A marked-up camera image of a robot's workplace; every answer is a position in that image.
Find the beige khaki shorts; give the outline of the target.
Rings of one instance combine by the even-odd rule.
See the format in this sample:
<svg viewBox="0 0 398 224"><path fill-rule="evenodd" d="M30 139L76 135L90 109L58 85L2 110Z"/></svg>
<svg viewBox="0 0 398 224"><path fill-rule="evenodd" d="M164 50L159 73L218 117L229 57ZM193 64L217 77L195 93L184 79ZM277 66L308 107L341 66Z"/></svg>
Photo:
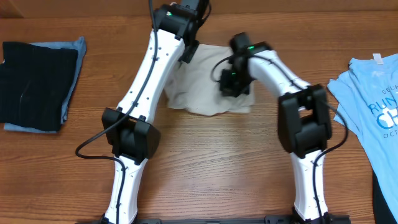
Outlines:
<svg viewBox="0 0 398 224"><path fill-rule="evenodd" d="M249 113L255 103L253 84L248 95L242 94L237 98L222 96L216 81L221 71L229 67L227 62L219 65L214 72L215 77L211 78L211 70L216 63L230 55L230 47L199 45L190 63L177 63L168 77L164 87L167 106L204 116L225 112Z"/></svg>

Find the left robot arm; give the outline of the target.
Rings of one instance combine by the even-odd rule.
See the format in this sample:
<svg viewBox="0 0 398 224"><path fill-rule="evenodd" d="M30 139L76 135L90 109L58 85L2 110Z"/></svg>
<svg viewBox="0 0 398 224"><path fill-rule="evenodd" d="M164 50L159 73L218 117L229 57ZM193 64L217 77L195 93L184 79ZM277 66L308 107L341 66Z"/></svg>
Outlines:
<svg viewBox="0 0 398 224"><path fill-rule="evenodd" d="M199 45L196 34L210 12L206 0L150 9L152 30L141 66L116 109L106 108L102 115L115 160L111 201L102 223L137 220L142 174L160 142L160 131L153 125L159 98L174 66L191 61Z"/></svg>

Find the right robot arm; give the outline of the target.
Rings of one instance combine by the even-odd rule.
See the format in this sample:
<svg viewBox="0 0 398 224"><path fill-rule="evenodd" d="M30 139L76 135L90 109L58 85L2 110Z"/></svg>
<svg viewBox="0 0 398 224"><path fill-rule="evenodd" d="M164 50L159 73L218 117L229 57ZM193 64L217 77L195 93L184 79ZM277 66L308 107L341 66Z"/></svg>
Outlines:
<svg viewBox="0 0 398 224"><path fill-rule="evenodd" d="M254 80L277 98L277 134L294 170L295 202L292 222L331 223L323 193L323 153L331 138L326 91L296 76L265 42L254 44L247 33L229 41L231 65L218 80L223 96L250 92Z"/></svg>

